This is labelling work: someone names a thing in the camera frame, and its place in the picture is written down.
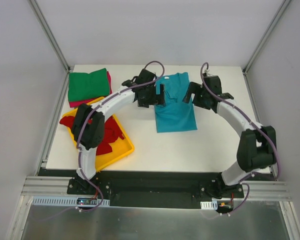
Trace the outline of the teal t shirt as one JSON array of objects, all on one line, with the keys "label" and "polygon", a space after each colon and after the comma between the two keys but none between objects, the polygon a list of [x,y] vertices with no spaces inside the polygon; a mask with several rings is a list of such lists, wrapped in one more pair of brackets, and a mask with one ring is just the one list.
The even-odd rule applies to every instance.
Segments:
[{"label": "teal t shirt", "polygon": [[164,86],[164,105],[155,105],[155,122],[158,133],[195,131],[197,123],[194,106],[183,99],[189,86],[187,72],[166,75],[156,82],[156,91]]}]

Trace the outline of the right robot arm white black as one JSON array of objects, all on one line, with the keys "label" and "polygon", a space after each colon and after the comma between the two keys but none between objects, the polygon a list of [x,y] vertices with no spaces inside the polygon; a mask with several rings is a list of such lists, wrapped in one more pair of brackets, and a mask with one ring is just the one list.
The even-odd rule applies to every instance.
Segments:
[{"label": "right robot arm white black", "polygon": [[212,110],[235,130],[239,136],[236,161],[220,172],[206,187],[205,193],[221,199],[232,193],[244,180],[277,163],[276,131],[272,126],[253,122],[237,105],[234,97],[222,91],[217,75],[203,74],[202,83],[190,82],[183,98],[184,103]]}]

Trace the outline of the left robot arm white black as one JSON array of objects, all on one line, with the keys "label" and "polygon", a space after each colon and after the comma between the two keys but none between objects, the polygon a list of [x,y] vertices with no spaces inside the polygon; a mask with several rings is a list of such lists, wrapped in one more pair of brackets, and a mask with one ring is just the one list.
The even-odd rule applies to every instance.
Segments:
[{"label": "left robot arm white black", "polygon": [[97,103],[81,104],[77,108],[71,132],[78,150],[76,174],[81,178],[78,188],[84,194],[92,194],[97,187],[93,180],[97,173],[96,152],[105,137],[106,121],[118,110],[134,102],[142,108],[164,105],[165,87],[160,84],[159,90],[156,88],[156,82],[162,77],[143,68],[138,76],[124,81],[109,96]]}]

